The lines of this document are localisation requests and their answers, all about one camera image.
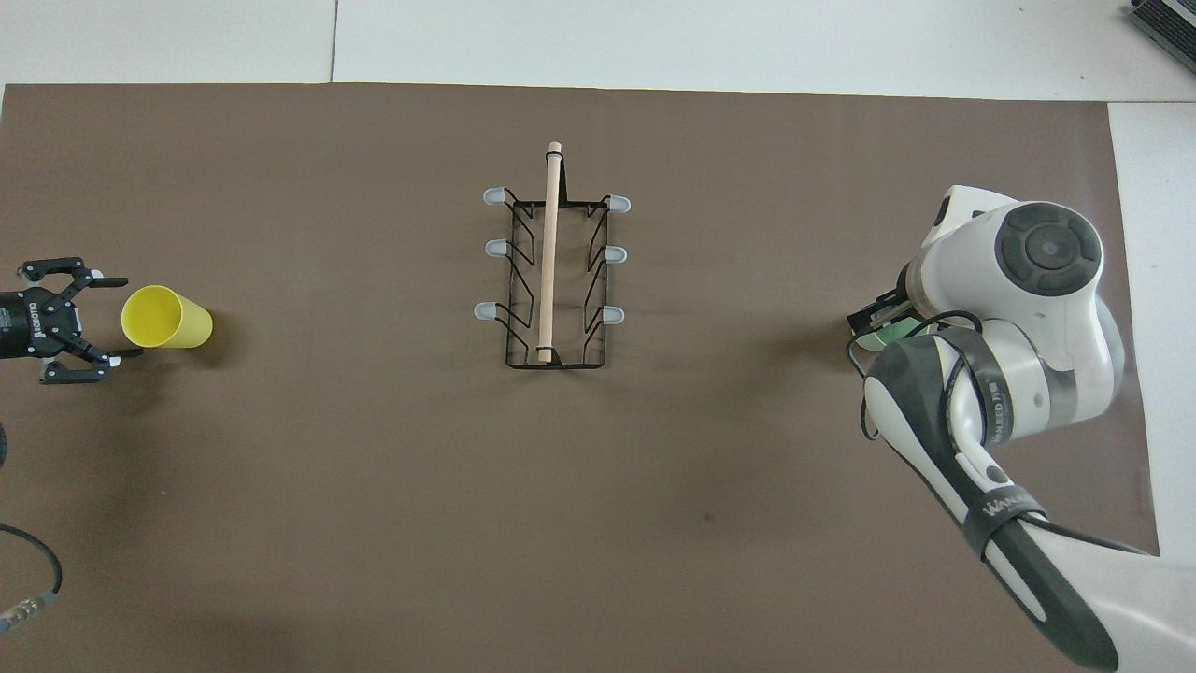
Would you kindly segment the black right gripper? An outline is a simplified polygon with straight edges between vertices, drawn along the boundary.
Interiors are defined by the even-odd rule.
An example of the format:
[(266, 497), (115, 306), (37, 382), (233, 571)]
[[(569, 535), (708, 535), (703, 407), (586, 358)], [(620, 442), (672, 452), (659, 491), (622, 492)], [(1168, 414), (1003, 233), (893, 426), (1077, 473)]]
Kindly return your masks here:
[(913, 316), (913, 302), (905, 287), (893, 287), (887, 294), (875, 299), (848, 316), (852, 334), (867, 334), (875, 328), (902, 322)]

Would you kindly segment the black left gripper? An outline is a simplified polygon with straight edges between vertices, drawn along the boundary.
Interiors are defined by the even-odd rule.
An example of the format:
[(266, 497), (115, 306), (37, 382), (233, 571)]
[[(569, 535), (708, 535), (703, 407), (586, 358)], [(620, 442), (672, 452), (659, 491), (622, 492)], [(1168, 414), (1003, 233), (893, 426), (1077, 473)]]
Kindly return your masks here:
[[(68, 274), (72, 279), (59, 293), (41, 286), (50, 274)], [(19, 265), (19, 277), (28, 290), (1, 294), (1, 357), (42, 357), (39, 383), (56, 384), (99, 383), (106, 379), (123, 359), (141, 356), (141, 348), (102, 351), (81, 339), (77, 307), (68, 306), (89, 287), (124, 287), (128, 279), (103, 276), (98, 269), (86, 267), (81, 257), (51, 257), (25, 261)], [(57, 354), (67, 351), (90, 365), (87, 369), (68, 369)]]

